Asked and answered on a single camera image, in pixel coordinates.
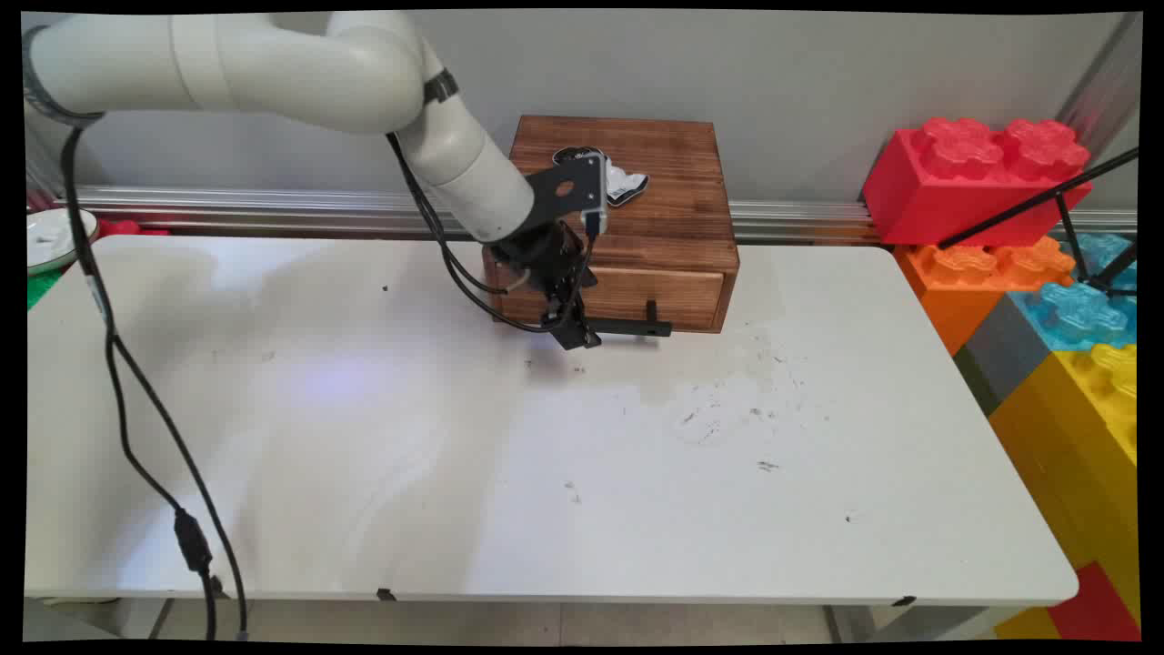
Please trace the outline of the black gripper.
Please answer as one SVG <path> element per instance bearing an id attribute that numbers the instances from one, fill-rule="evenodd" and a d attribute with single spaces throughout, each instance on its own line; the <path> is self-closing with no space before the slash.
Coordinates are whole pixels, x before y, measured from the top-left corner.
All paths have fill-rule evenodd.
<path id="1" fill-rule="evenodd" d="M 528 287 L 542 296 L 547 301 L 542 330 L 551 330 L 565 351 L 602 346 L 587 323 L 585 309 L 570 307 L 579 290 L 594 286 L 590 256 L 591 249 L 565 221 L 549 221 L 491 245 L 494 261 L 514 277 L 504 287 L 506 293 Z"/>

